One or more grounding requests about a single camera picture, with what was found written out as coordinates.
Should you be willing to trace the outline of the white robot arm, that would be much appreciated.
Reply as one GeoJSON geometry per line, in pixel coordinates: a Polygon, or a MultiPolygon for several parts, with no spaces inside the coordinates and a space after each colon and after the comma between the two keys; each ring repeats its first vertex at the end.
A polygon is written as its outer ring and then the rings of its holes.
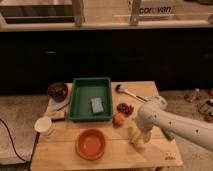
{"type": "Polygon", "coordinates": [[[166,107],[167,102],[162,96],[151,97],[138,109],[138,129],[148,133],[153,126],[158,126],[213,151],[213,124],[169,113],[166,107]]]}

